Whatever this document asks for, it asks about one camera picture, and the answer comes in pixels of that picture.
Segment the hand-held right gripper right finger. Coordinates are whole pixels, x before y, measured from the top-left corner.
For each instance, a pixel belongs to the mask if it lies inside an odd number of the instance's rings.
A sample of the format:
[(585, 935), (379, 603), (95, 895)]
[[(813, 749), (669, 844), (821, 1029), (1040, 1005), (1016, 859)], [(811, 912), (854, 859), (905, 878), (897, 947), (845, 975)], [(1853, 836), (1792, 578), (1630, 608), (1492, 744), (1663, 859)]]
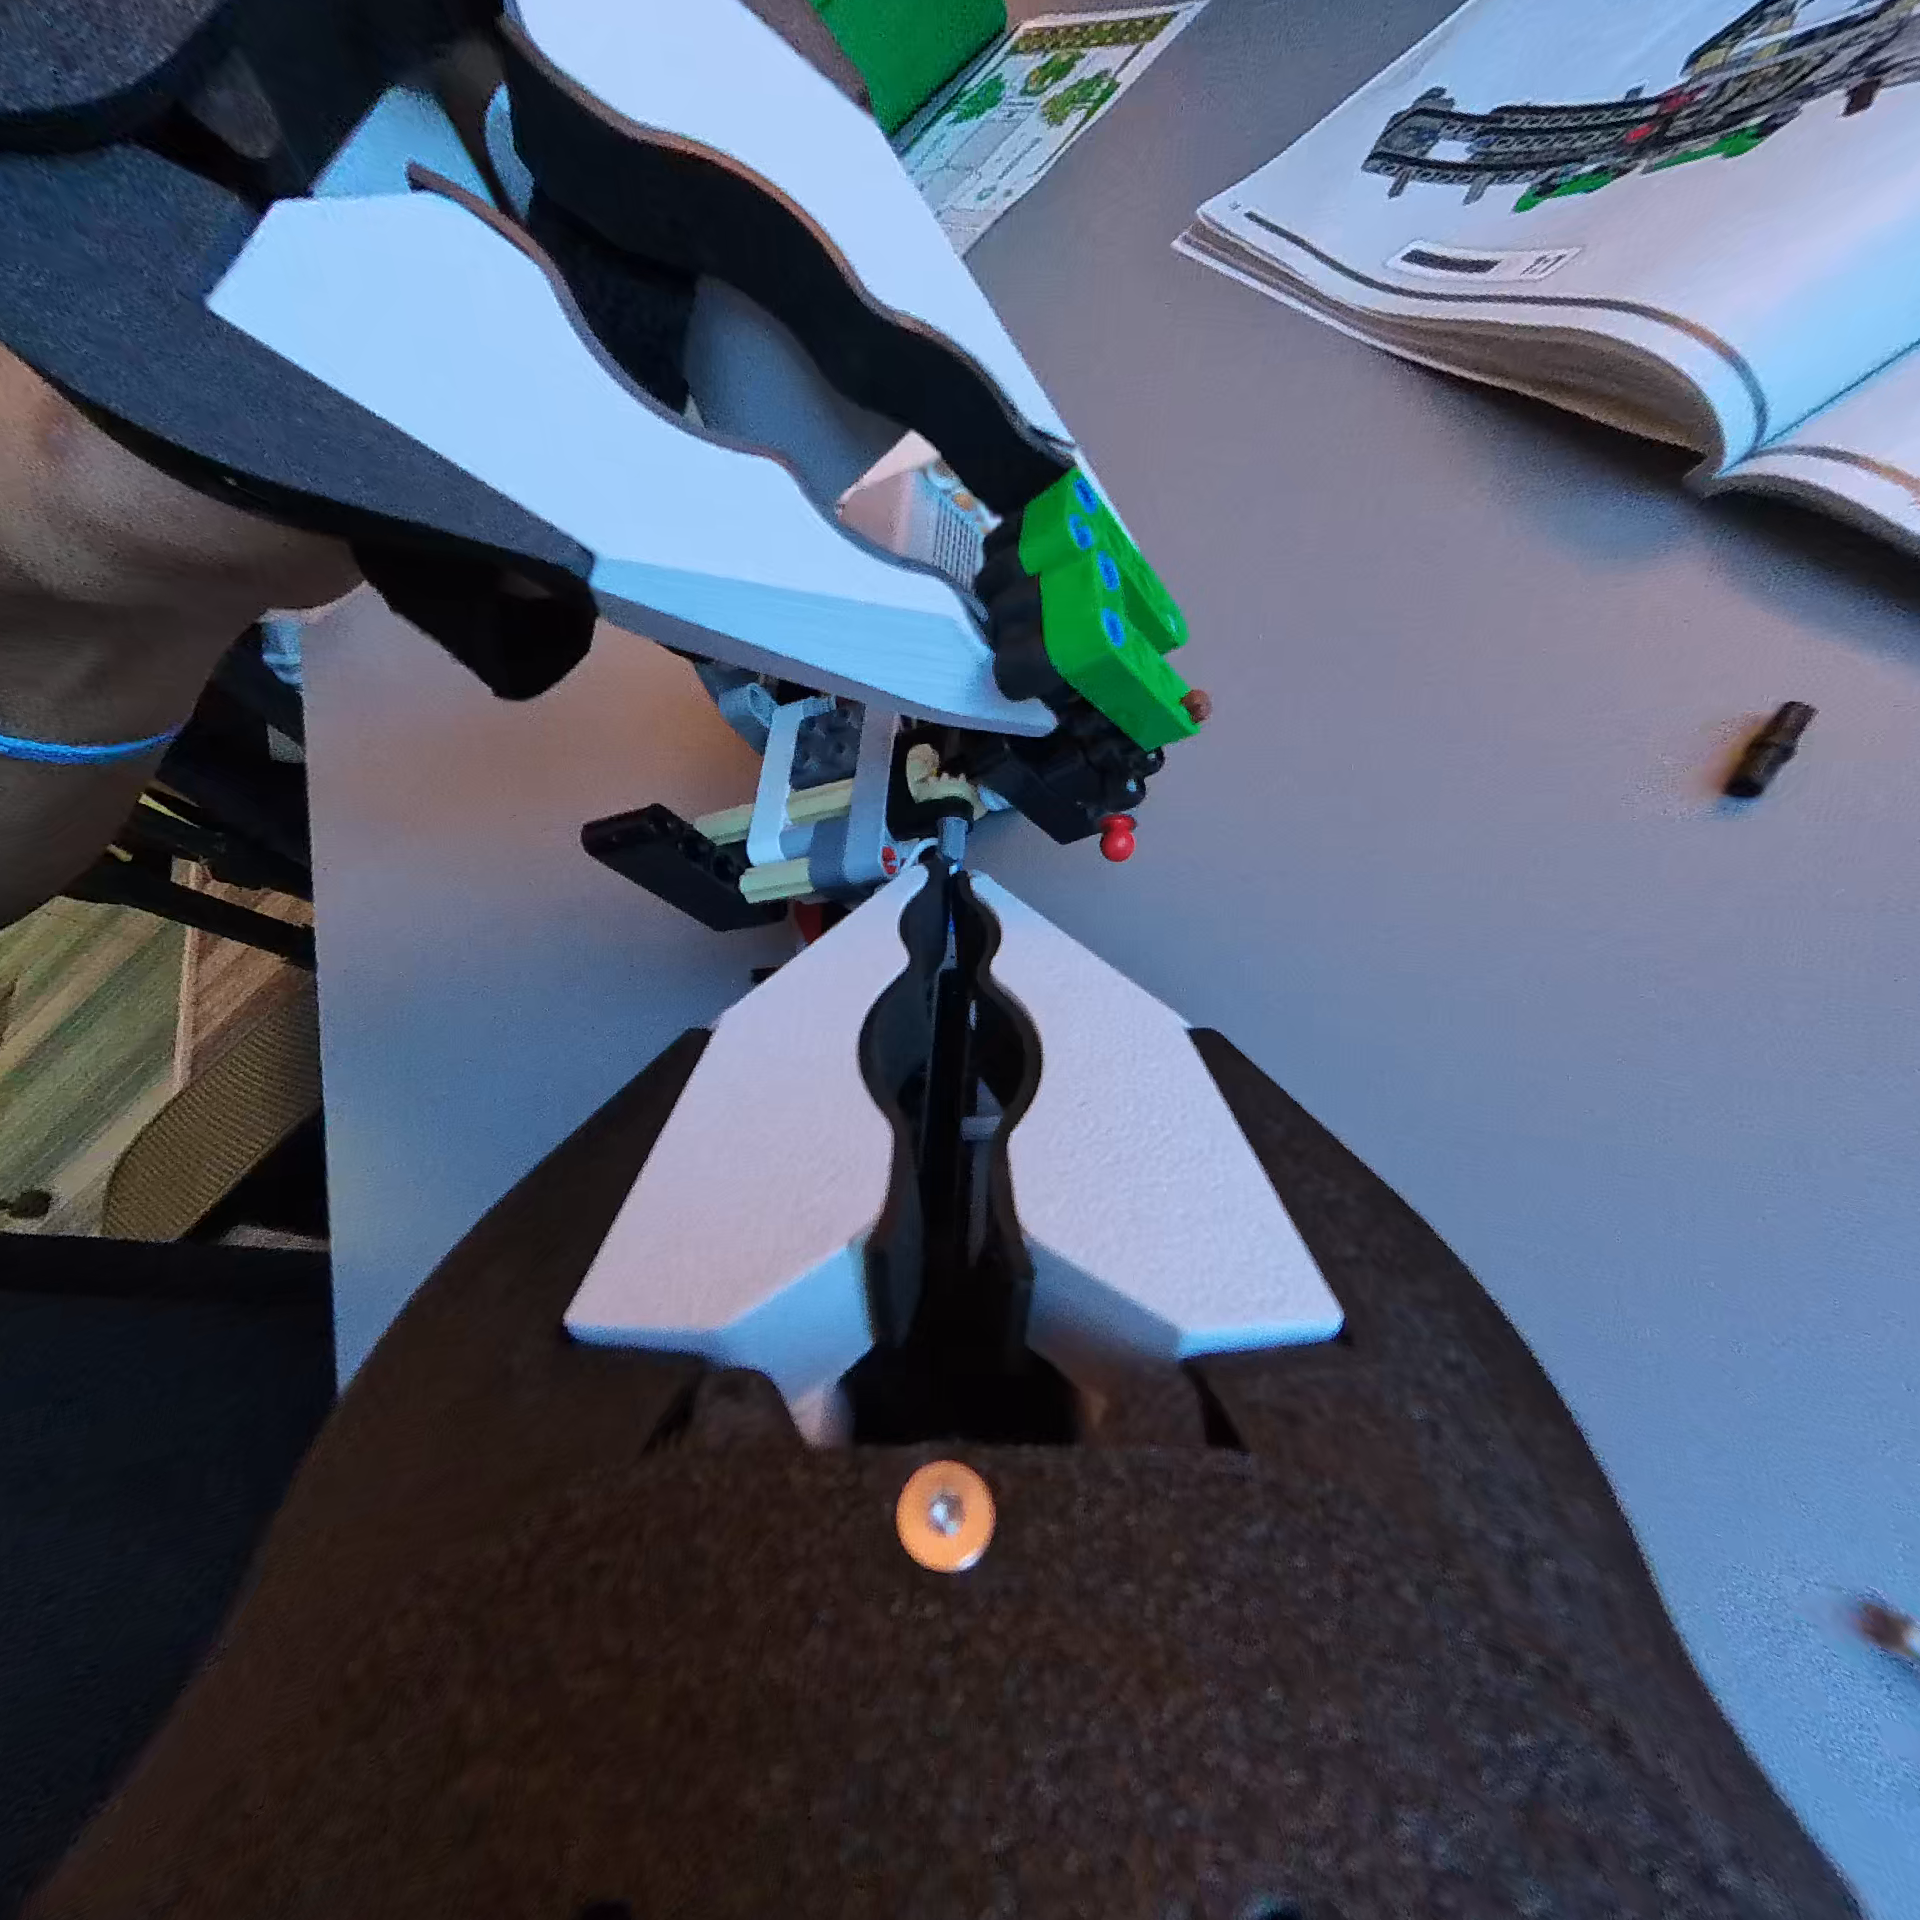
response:
[(999, 883), (992, 978), (1040, 1036), (1007, 1141), (1053, 1362), (1175, 1362), (1331, 1340), (1342, 1308), (1185, 1020)]

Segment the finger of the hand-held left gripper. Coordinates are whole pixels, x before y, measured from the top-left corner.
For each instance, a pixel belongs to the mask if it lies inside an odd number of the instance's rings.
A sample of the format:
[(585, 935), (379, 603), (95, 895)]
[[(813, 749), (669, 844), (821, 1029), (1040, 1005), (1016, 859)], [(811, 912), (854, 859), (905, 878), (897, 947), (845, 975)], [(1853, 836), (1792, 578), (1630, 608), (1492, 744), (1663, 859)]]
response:
[(960, 589), (614, 372), (547, 259), (463, 191), (277, 200), (207, 309), (582, 543), (628, 632), (960, 728), (1056, 727), (999, 691)]
[(742, 5), (508, 5), (517, 152), (601, 242), (732, 284), (990, 510), (1071, 434), (868, 115)]

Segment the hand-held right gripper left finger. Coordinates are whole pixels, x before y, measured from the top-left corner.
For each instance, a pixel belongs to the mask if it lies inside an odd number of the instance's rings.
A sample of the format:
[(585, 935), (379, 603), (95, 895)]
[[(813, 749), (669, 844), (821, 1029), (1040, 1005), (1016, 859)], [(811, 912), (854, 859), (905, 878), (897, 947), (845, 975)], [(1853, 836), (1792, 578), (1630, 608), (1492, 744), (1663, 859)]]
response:
[(813, 1447), (841, 1444), (841, 1375), (872, 1344), (861, 1250), (894, 1133), (857, 1066), (905, 971), (903, 871), (729, 1008), (565, 1315), (601, 1347), (767, 1375)]

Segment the green plastic bin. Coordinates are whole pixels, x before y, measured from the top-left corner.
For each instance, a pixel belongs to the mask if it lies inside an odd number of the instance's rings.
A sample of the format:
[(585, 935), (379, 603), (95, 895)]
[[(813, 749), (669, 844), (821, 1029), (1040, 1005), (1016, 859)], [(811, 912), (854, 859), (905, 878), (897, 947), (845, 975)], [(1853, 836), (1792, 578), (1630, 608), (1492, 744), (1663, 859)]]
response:
[(1006, 29), (1003, 2), (813, 2), (863, 80), (879, 128), (896, 134)]

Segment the lego truck model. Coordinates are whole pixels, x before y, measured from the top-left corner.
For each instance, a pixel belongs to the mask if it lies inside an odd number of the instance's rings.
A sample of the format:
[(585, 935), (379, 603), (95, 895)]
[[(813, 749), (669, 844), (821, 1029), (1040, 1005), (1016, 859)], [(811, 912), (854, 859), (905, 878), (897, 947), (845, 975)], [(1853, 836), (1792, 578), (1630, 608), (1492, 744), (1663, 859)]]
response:
[(972, 588), (990, 615), (990, 691), (1036, 699), (1043, 736), (932, 723), (761, 669), (696, 660), (726, 724), (758, 754), (755, 797), (700, 820), (664, 804), (581, 830), (614, 875), (715, 930), (792, 910), (824, 924), (920, 851), (1013, 808), (1056, 844), (1136, 846), (1136, 808), (1168, 744), (1211, 707), (1171, 666), (1183, 613), (1089, 476), (1075, 469), (1003, 519), (919, 438), (841, 495), (841, 520)]

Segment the lego instruction booklet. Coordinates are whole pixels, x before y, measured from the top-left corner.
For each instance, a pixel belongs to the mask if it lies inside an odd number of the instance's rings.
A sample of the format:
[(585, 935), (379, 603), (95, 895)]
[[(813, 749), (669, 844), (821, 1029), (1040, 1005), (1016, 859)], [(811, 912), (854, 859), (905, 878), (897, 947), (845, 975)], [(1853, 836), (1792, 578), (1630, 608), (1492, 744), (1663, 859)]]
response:
[(1915, 2), (1463, 5), (1175, 248), (1915, 550)]

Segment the person's left forearm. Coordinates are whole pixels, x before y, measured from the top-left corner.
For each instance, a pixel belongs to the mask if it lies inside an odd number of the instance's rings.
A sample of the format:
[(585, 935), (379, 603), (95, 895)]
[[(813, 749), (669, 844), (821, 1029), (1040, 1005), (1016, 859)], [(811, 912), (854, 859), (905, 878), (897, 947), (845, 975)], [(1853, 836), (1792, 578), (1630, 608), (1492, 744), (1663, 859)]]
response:
[(136, 757), (1, 759), (1, 928), (80, 878), (128, 826), (166, 742)]

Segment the black lego pin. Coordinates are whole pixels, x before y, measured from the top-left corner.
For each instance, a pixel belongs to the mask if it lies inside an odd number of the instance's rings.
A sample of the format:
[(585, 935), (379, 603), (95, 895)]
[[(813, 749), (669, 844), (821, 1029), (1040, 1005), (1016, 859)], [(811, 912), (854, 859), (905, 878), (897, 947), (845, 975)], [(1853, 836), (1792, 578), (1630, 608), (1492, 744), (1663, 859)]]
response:
[(1727, 799), (1763, 797), (1783, 767), (1799, 754), (1815, 717), (1817, 708), (1812, 703), (1781, 703), (1742, 744), (1732, 770), (1723, 779), (1721, 795)]

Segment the person's left hand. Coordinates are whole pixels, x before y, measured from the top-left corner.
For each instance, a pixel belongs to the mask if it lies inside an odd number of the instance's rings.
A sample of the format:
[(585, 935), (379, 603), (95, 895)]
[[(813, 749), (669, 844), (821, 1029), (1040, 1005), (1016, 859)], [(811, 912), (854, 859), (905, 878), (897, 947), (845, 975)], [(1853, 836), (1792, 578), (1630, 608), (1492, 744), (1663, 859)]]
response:
[(112, 744), (176, 728), (259, 616), (361, 584), (345, 543), (207, 499), (1, 349), (1, 719)]

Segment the green printed sticker sheet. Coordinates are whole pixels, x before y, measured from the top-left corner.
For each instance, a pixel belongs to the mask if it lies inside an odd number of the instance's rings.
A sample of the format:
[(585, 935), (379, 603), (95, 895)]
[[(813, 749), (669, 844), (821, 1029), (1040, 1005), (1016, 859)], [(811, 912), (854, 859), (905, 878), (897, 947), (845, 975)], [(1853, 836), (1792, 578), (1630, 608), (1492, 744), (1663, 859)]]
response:
[(1133, 5), (1016, 20), (894, 134), (955, 253), (972, 246), (1205, 11)]

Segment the blue wristband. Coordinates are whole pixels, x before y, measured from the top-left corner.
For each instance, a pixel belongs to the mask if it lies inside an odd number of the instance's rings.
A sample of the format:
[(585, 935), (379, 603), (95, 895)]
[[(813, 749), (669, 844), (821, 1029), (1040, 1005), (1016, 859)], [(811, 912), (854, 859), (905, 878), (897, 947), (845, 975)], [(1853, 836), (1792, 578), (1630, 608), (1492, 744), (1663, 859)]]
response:
[(171, 727), (151, 736), (126, 740), (46, 740), (31, 736), (1, 733), (1, 760), (22, 760), (41, 765), (81, 765), (99, 767), (119, 760), (140, 760), (160, 754), (181, 736), (181, 727)]

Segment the black chair frame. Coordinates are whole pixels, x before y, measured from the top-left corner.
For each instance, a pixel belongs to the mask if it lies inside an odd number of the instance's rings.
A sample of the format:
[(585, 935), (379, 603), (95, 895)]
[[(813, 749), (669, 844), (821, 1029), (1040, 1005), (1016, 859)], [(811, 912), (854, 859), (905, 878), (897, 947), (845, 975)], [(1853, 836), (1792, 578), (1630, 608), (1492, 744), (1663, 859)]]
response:
[(312, 899), (300, 615), (264, 615), (227, 653), (108, 851), (63, 894), (126, 904), (310, 971), (316, 932), (197, 892), (177, 861), (232, 890)]

